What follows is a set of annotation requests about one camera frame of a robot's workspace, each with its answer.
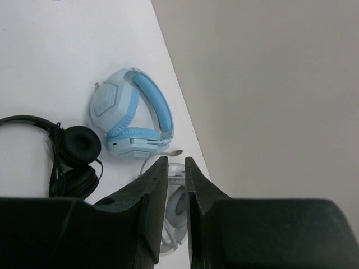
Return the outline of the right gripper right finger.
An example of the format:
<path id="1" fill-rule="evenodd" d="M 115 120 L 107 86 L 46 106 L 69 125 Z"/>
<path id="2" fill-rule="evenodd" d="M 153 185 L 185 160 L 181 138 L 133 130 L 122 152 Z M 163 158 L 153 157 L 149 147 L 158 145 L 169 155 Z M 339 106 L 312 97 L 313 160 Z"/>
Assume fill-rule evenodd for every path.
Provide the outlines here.
<path id="1" fill-rule="evenodd" d="M 326 199 L 232 198 L 185 160 L 192 268 L 357 268 L 358 242 Z"/>

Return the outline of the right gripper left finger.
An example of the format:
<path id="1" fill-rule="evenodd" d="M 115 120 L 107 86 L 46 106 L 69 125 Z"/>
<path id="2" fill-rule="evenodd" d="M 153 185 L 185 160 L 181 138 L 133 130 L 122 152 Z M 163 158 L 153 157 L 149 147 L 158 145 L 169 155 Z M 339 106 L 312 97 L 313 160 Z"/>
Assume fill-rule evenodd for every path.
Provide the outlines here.
<path id="1" fill-rule="evenodd" d="M 168 159 L 91 205 L 2 198 L 2 268 L 153 268 L 159 262 Z"/>

